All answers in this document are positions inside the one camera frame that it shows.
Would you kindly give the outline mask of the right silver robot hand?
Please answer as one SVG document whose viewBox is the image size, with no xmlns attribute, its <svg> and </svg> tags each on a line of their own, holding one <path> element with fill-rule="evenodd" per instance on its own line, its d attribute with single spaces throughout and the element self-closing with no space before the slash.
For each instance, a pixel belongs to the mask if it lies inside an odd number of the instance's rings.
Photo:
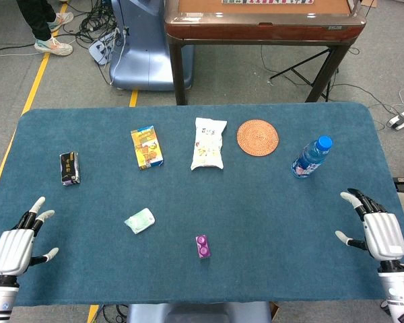
<svg viewBox="0 0 404 323">
<path fill-rule="evenodd" d="M 355 188 L 341 192 L 340 197 L 349 202 L 358 214 L 365 235 L 364 240 L 357 240 L 337 230 L 335 235 L 341 242 L 369 252 L 379 262 L 404 257 L 404 238 L 395 214 Z"/>
</svg>

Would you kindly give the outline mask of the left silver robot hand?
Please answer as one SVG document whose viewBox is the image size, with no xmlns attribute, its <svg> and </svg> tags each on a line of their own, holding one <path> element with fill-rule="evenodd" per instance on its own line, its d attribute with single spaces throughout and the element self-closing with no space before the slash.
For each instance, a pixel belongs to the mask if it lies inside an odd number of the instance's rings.
<svg viewBox="0 0 404 323">
<path fill-rule="evenodd" d="M 1 234 L 0 276 L 21 276 L 28 267 L 48 262 L 59 253 L 58 248 L 53 248 L 42 256 L 32 255 L 40 228 L 55 214 L 53 210 L 40 212 L 45 200 L 45 197 L 40 197 L 11 230 Z"/>
</svg>

